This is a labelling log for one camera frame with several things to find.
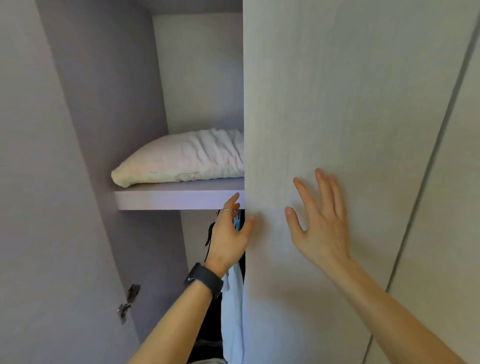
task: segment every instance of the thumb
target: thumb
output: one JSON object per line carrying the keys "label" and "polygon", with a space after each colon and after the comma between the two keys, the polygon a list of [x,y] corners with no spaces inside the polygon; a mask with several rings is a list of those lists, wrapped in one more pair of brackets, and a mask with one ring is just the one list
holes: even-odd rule
{"label": "thumb", "polygon": [[288,228],[290,229],[290,234],[292,235],[292,242],[296,245],[300,243],[304,231],[300,226],[299,218],[294,209],[289,206],[286,207],[285,216],[287,217]]}
{"label": "thumb", "polygon": [[255,217],[250,216],[247,221],[244,222],[243,227],[240,230],[240,235],[242,235],[248,243],[250,240],[250,235],[252,234],[253,228],[255,227]]}

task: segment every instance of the person's right arm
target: person's right arm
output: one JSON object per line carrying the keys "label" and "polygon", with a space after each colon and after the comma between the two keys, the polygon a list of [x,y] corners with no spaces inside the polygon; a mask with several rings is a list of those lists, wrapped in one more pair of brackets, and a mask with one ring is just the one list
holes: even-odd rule
{"label": "person's right arm", "polygon": [[315,176],[322,196],[319,209],[310,191],[298,179],[294,184],[305,205],[308,228],[297,214],[285,209],[292,241],[298,250],[346,295],[392,363],[464,363],[435,334],[382,290],[350,257],[347,214],[342,194],[332,175]]}

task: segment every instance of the person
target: person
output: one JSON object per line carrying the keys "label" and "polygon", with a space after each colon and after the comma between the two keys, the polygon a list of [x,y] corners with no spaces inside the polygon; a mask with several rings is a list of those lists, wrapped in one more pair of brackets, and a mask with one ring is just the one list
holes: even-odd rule
{"label": "person", "polygon": [[[295,210],[285,208],[293,244],[344,293],[392,363],[464,363],[447,345],[380,288],[350,257],[347,210],[333,175],[315,170],[322,206],[298,178],[293,180],[307,212],[304,231]],[[231,212],[240,205],[231,197],[215,222],[204,266],[222,277],[245,252],[255,219],[241,231]],[[195,280],[168,310],[129,364],[186,363],[212,300],[212,291]]]}

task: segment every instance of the white pillow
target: white pillow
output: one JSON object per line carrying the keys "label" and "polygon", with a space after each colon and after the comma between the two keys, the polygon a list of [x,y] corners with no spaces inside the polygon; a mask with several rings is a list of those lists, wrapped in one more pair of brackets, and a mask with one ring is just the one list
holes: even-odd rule
{"label": "white pillow", "polygon": [[118,186],[128,187],[243,175],[243,133],[210,129],[162,136],[133,153],[111,176]]}

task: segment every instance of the smartwatch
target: smartwatch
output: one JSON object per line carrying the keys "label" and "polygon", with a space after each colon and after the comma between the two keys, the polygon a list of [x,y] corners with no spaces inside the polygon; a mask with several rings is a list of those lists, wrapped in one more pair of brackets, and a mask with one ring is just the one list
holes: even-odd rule
{"label": "smartwatch", "polygon": [[192,283],[196,279],[210,288],[213,293],[213,298],[217,298],[220,295],[220,292],[222,292],[222,279],[208,268],[202,266],[200,263],[196,263],[193,266],[192,270],[188,274],[186,282]]}

